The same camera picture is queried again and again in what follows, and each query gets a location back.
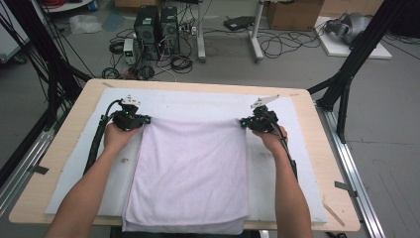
human arm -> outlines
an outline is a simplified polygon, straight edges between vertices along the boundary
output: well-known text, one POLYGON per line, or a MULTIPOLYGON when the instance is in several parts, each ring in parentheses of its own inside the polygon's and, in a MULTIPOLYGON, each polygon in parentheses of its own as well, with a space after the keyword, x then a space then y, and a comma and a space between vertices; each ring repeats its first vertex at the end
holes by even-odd
MULTIPOLYGON (((281 127, 282 134, 287 132, 281 127)), ((313 237, 309 207, 277 135, 253 131, 271 151, 275 163, 275 217, 277 238, 313 237)))
POLYGON ((107 126, 102 154, 65 196, 46 237, 88 236, 102 202, 114 159, 139 130, 140 128, 125 132, 114 123, 107 126))

wooden table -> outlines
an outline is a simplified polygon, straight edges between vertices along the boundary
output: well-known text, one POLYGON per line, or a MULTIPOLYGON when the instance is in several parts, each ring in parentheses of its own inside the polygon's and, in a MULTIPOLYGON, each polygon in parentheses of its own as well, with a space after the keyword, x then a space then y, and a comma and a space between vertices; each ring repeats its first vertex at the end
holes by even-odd
MULTIPOLYGON (((322 201, 327 212, 328 222, 313 224, 313 230, 357 231, 360 222, 348 192, 336 188, 335 181, 343 182, 332 149, 314 107, 309 93, 304 89, 234 86, 216 84, 195 84, 177 82, 124 81, 109 79, 91 79, 68 114, 56 134, 49 150, 40 165, 50 170, 45 175, 33 174, 23 191, 9 219, 16 223, 49 224, 52 215, 44 214, 56 183, 77 143, 83 128, 95 109, 102 92, 107 87, 159 89, 173 91, 200 91, 240 93, 254 95, 275 95, 290 97, 293 101, 300 127, 307 146, 307 152, 319 185, 322 201)), ((98 216, 94 224, 122 225, 121 217, 98 216)), ((246 229, 276 229, 275 221, 247 221, 246 229)))

hand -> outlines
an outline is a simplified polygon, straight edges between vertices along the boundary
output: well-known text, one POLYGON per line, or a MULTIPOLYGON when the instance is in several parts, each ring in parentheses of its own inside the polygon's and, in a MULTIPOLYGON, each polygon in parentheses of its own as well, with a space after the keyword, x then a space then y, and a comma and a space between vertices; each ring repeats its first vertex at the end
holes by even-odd
POLYGON ((105 129, 104 150, 118 154, 129 144, 130 138, 139 133, 140 129, 123 131, 115 123, 108 124, 105 129))
MULTIPOLYGON (((284 138, 286 139, 286 143, 287 143, 288 139, 287 139, 286 130, 282 126, 280 126, 280 130, 284 138)), ((264 133, 260 131, 253 131, 253 133, 262 138, 263 144, 272 153, 277 152, 279 150, 284 150, 283 145, 281 144, 280 138, 278 137, 278 135, 275 134, 275 132, 272 132, 274 134, 271 134, 271 133, 264 133)))

desktop computer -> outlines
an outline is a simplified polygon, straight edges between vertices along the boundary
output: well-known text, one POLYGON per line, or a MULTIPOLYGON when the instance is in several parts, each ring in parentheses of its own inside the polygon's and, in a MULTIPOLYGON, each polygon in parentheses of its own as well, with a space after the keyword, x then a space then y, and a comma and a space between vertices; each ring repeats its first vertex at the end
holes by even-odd
POLYGON ((146 60, 159 60, 163 52, 158 6, 141 6, 134 24, 139 52, 146 60))
POLYGON ((162 7, 160 23, 164 38, 164 53, 166 55, 178 55, 180 50, 176 7, 162 7))

folded towel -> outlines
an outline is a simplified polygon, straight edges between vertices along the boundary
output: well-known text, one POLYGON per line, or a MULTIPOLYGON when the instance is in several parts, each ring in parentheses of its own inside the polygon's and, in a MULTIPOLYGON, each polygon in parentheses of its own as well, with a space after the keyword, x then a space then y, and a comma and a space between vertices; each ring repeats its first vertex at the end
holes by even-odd
POLYGON ((123 230, 240 234, 250 214, 245 135, 236 119, 153 118, 144 130, 123 230))

